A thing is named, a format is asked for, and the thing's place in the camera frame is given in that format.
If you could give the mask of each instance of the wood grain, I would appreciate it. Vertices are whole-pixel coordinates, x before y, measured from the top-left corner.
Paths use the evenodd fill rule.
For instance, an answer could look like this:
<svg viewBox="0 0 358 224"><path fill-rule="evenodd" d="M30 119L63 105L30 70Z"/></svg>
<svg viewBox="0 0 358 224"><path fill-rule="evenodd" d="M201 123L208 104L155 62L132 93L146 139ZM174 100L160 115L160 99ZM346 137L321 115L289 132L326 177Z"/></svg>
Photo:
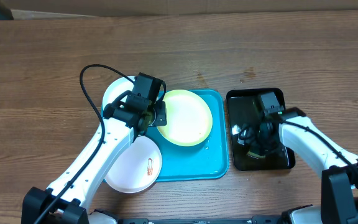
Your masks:
<svg viewBox="0 0 358 224"><path fill-rule="evenodd" d="M358 11L0 21L0 222L20 222L27 191L56 179L94 133L98 120L78 83L91 63L223 98L278 87L287 106L358 154ZM117 78L87 72L96 104ZM231 161L221 179L156 183L135 195L102 184L92 208L121 217L235 218L319 200L317 175L297 157L292 170L239 172Z"/></svg>

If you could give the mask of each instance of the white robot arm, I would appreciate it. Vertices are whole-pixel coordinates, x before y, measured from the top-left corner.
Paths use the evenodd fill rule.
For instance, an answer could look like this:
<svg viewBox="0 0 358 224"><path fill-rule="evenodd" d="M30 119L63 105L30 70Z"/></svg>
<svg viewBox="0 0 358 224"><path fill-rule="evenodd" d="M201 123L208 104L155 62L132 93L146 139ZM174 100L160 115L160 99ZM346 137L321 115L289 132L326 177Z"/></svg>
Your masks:
<svg viewBox="0 0 358 224"><path fill-rule="evenodd" d="M317 132L320 136L325 138L330 145L339 151L352 164L357 163L358 156L346 151L341 146L329 139L311 122L307 116L296 116L287 119L286 121L309 127L309 129ZM321 172L329 169L331 166L344 167L347 166L345 162L340 160L335 153L330 150L327 145L320 141L314 134L311 134L304 129L298 128L290 124L280 124L279 135L281 143L296 152L321 178Z"/></svg>
<svg viewBox="0 0 358 224"><path fill-rule="evenodd" d="M107 107L108 103L113 102L121 93L132 89L133 84L125 78L116 80L104 93L102 108ZM72 187L62 195L62 199L67 202L71 202L75 198L78 199L80 206L85 208L88 212L93 196L107 172L122 152L124 152L134 140L134 128L128 128L125 122L114 118L103 119L103 122L106 128L106 134L99 152L75 180ZM85 146L72 165L47 187L47 189L53 189L52 195L56 196L59 194L66 183L78 172L98 145L100 137L101 126L99 125L91 141Z"/></svg>

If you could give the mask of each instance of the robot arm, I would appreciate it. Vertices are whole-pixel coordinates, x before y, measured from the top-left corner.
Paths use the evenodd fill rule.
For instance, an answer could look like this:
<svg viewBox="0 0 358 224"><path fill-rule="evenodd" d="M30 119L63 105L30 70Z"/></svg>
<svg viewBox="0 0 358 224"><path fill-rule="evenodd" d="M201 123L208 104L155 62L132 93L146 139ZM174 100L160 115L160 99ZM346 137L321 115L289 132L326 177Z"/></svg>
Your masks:
<svg viewBox="0 0 358 224"><path fill-rule="evenodd" d="M358 156L346 151L341 146L329 139L325 134L316 128L307 116L295 116L286 121L309 127L325 138L330 145L339 151L352 164L357 163ZM327 145L310 132L290 124L280 124L278 133L281 143L296 152L321 178L321 172L331 166L345 167L347 164L336 156Z"/></svg>
<svg viewBox="0 0 358 224"><path fill-rule="evenodd" d="M79 206L85 208L88 212L100 183L117 158L134 140L134 129L125 127L124 122L116 119L104 119L104 125L106 127L106 136L99 152L62 196L62 199L67 202L71 202L74 199L79 200ZM59 194L66 183L78 172L98 145L100 137L101 126L99 125L91 141L85 146L72 165L47 187L47 189L53 190L52 195Z"/></svg>
<svg viewBox="0 0 358 224"><path fill-rule="evenodd" d="M102 124L99 125L74 163L45 191L31 188L23 200L22 223L42 221L45 218L43 214L47 217L49 212L56 210L63 212L62 223L88 223L87 213L94 194L117 158L138 135L145 135L149 126L167 124L165 103L162 101L164 94L157 99L161 85L165 94L166 87L162 80L143 73L137 77L120 78L112 83L103 96L104 130ZM105 135L101 144L103 131ZM79 172L94 154L98 144L101 144L98 152L85 169ZM98 213L92 216L92 220L100 217L106 216Z"/></svg>

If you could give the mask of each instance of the black plastic container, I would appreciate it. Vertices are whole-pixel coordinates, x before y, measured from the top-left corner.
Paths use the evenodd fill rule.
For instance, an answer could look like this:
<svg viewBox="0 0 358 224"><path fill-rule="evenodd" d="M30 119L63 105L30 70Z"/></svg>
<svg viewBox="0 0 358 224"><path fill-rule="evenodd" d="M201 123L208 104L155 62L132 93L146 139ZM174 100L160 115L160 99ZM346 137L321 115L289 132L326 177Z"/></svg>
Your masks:
<svg viewBox="0 0 358 224"><path fill-rule="evenodd" d="M285 108L283 92L278 88L232 90L226 95L233 161L238 170L291 169L295 165L294 152L280 143L278 133L272 136L275 144L263 156L260 156L260 148L239 144L238 134L233 134L236 125L241 128L244 124L256 125L261 122L262 109L257 105L258 95L268 92L274 92L280 105Z"/></svg>

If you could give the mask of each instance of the black cable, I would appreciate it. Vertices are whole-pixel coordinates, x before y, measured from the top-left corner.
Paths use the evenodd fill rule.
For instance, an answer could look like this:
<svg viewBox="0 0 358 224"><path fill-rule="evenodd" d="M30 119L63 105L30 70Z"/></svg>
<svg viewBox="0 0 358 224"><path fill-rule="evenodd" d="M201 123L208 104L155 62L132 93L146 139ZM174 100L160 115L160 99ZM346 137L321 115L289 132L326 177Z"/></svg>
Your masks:
<svg viewBox="0 0 358 224"><path fill-rule="evenodd" d="M304 129L305 131L310 132L314 136L316 136L321 142L323 142L338 158L340 158L344 163L346 163L353 171L353 173L358 176L358 169L357 167L352 164L350 161L348 161L338 150L334 148L325 138L323 138L321 135L316 133L315 131L311 130L309 127L302 126L300 124L292 123L289 121L276 121L276 120L266 120L265 122L272 122L272 123L280 123L280 124L289 124L301 129Z"/></svg>
<svg viewBox="0 0 358 224"><path fill-rule="evenodd" d="M94 112L96 113L96 115L99 118L99 122L101 125L101 129L102 129L102 135L100 137L99 140L99 144L96 146L95 150L93 151L92 155L88 158L88 160L84 163L84 165L82 165L82 167L78 170L78 172L73 176L73 178L71 178L71 180L69 182L67 182L66 186L63 188L63 190L55 197L55 199L48 205L48 207L41 213L41 215L36 219L36 221L34 223L38 224L40 223L44 217L46 215L48 215L49 211L51 211L51 209L53 208L53 206L55 206L55 204L59 201L59 199L62 197L62 195L73 185L73 183L75 182L75 180L81 175L81 173L85 170L85 168L89 165L89 163L92 161L92 159L95 157L95 155L98 153L100 147L103 144L104 141L104 134L106 132L106 129L104 127L104 122L103 122L103 118L100 115L100 112L98 110L98 108L94 105L94 103L92 102L90 96L88 95L88 93L85 90L85 86L84 86L84 82L83 82L83 75L86 69L91 68L91 67L102 67L102 68L107 68L117 74L119 74L120 76L128 79L131 83L134 83L133 80L131 80L129 77L127 77L126 75L124 75L123 73L119 72L118 70L111 68L107 65L100 65L100 64L92 64L92 65L87 65L85 68L82 69L81 73L80 73L80 85L81 85L81 89L82 92L84 93L86 99L88 100L88 102L90 103L90 105L92 106Z"/></svg>
<svg viewBox="0 0 358 224"><path fill-rule="evenodd" d="M238 139L244 141L244 146L250 146L249 151L255 152L251 148L256 148L258 150L258 155L260 156L267 156L269 154L273 154L274 152L280 150L276 143L276 140L271 141L270 138L261 138L260 137L260 129L257 127L252 127L250 125L245 125L238 134Z"/></svg>
<svg viewBox="0 0 358 224"><path fill-rule="evenodd" d="M164 88L164 93L162 93L162 96L157 100L157 104L160 105L160 108L162 107L162 100L164 99L165 94L167 93L167 85L164 81L162 81L162 87Z"/></svg>

